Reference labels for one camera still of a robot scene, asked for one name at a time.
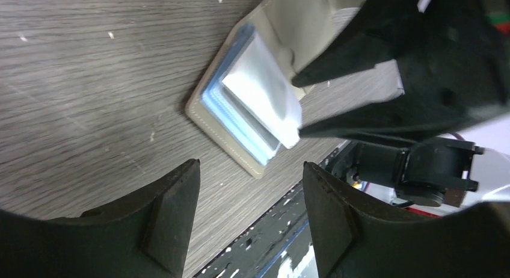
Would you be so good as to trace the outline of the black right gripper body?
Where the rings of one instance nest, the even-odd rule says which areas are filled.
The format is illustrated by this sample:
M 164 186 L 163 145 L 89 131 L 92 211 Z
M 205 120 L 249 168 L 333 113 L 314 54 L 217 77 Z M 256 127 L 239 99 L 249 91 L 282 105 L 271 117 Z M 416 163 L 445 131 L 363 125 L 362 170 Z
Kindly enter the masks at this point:
M 422 141 L 509 111 L 509 0 L 366 0 L 358 18 L 402 32 L 393 60 Z

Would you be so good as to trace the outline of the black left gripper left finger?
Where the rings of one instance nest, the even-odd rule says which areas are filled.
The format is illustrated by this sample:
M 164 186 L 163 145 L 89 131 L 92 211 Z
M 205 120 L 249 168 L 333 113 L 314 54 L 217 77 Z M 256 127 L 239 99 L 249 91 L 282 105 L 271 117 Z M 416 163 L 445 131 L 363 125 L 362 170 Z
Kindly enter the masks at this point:
M 2 277 L 182 277 L 200 191 L 200 162 L 77 218 L 1 211 Z

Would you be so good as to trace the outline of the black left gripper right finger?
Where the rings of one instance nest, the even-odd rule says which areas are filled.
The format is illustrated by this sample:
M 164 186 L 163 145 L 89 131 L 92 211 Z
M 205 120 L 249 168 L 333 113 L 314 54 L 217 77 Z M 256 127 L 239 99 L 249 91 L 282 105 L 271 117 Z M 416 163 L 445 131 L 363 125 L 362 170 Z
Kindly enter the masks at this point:
M 444 217 L 386 204 L 305 162 L 319 277 L 508 277 L 509 203 Z

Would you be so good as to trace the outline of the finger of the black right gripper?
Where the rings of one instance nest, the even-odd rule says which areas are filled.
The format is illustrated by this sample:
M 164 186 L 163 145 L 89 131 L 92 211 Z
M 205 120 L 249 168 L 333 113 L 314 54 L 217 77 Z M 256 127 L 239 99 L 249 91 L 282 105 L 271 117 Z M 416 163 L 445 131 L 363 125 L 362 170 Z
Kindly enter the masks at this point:
M 345 113 L 303 126 L 301 138 L 337 137 L 367 143 L 417 143 L 423 135 L 413 129 L 409 109 L 400 96 L 385 102 L 370 103 Z
M 391 27 L 368 29 L 352 36 L 343 31 L 291 79 L 292 84 L 305 87 L 373 69 L 395 58 L 402 46 L 402 36 L 402 32 Z

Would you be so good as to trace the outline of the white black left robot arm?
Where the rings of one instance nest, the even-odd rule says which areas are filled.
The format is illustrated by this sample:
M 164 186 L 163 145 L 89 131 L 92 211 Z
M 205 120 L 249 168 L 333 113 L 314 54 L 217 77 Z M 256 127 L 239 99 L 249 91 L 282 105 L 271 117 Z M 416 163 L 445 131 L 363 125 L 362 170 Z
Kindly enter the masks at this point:
M 509 202 L 481 200 L 428 217 L 352 186 L 391 187 L 412 205 L 480 192 L 474 143 L 435 138 L 403 149 L 352 142 L 303 190 L 319 277 L 508 277 Z M 200 190 L 190 159 L 157 181 L 78 218 L 1 212 L 2 277 L 181 277 Z

